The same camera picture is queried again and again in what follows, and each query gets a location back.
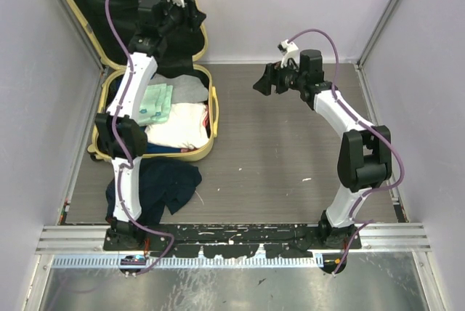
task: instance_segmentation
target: suitcase handle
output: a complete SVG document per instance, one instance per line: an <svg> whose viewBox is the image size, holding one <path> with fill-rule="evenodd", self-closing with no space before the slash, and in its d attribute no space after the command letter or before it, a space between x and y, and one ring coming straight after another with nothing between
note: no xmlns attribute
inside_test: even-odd
<svg viewBox="0 0 465 311"><path fill-rule="evenodd" d="M218 104L217 89L214 86L211 88L211 95L213 97L213 100L215 101L215 119L213 121L213 138L216 138L218 137L219 104Z"/></svg>

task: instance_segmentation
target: dark blue cloth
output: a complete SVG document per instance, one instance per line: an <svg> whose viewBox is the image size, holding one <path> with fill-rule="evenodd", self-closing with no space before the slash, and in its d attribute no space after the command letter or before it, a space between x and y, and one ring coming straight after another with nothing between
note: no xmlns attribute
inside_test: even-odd
<svg viewBox="0 0 465 311"><path fill-rule="evenodd" d="M139 200L142 214L138 219L143 225L160 223L165 206L171 214L179 211L195 193L202 176L198 168L173 158L155 157L142 159L139 170ZM115 208L115 180L105 192L108 202L107 217L113 217Z"/></svg>
<svg viewBox="0 0 465 311"><path fill-rule="evenodd" d="M147 143L145 153L181 153L181 149Z"/></svg>

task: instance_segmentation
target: yellow suitcase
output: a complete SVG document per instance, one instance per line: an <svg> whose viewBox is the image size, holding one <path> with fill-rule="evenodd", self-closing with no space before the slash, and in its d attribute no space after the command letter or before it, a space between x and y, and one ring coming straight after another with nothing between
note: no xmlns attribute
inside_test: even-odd
<svg viewBox="0 0 465 311"><path fill-rule="evenodd" d="M98 112L104 113L108 104L108 92L111 83L123 76L126 70L126 57L110 32L105 19L104 0L66 0L74 14L78 18L82 27L87 33L90 41L94 45L103 65L110 66L112 72L102 85ZM135 17L137 0L116 0L120 12L114 12L112 8L112 18L116 24L116 30L120 37L125 40L128 34L135 31ZM198 150L188 153L158 153L144 154L144 158L165 156L179 158L183 161L198 161L208 155L213 148L214 138L218 135L219 106L215 87L212 84L211 74L201 65L194 62L202 57L208 45L205 26L201 26L198 33L175 33L168 37L168 50L165 56L158 63L158 73L167 77L178 76L181 73L190 73L199 77L209 88L209 141ZM94 155L97 160L110 160L110 156L100 150L98 142L99 135L97 127L92 131L92 143L87 151Z"/></svg>

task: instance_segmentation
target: white towel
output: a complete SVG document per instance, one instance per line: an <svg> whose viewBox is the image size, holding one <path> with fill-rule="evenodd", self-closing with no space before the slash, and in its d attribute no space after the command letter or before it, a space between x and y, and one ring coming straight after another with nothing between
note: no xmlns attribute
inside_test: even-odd
<svg viewBox="0 0 465 311"><path fill-rule="evenodd" d="M203 125L208 114L207 105L172 104L167 122L151 124L145 129L148 142L171 148L199 149L209 137Z"/></svg>

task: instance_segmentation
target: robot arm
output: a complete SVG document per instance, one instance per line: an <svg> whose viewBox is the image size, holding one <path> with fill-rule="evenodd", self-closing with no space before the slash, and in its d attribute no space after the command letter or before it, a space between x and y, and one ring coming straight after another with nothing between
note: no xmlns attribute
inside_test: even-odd
<svg viewBox="0 0 465 311"><path fill-rule="evenodd" d="M298 90L301 99L324 117L341 138L337 164L341 184L333 203L323 212L319 223L322 241L337 241L354 230L355 215L365 200L362 194L381 186L391 176L391 153L383 142L365 130L359 122L368 126L373 124L352 109L337 88L333 92L331 82L324 80L320 51L301 51L297 65L299 49L294 42L283 41L278 48L283 59L267 64L263 77L255 83L254 89L264 95L271 94L272 86L275 86L278 94L288 89ZM352 116L338 102L344 102ZM373 128L390 141L388 128ZM364 149L370 150L371 154L364 153Z"/></svg>
<svg viewBox="0 0 465 311"><path fill-rule="evenodd" d="M147 148L147 135L137 124L140 103L149 80L158 69L157 60L166 51L166 36L181 25L187 25L191 31L198 31L206 18L197 9L194 0L139 0L137 11L137 32L129 42L130 59L123 80L107 111L98 113L95 119L100 141L112 158L115 179L121 182L121 187L116 186L112 229L131 236L137 233L118 199L121 195L132 219L140 217L139 169ZM116 131L132 159L132 167L122 168L122 171L121 167L128 164L129 160L112 130L115 116Z"/></svg>

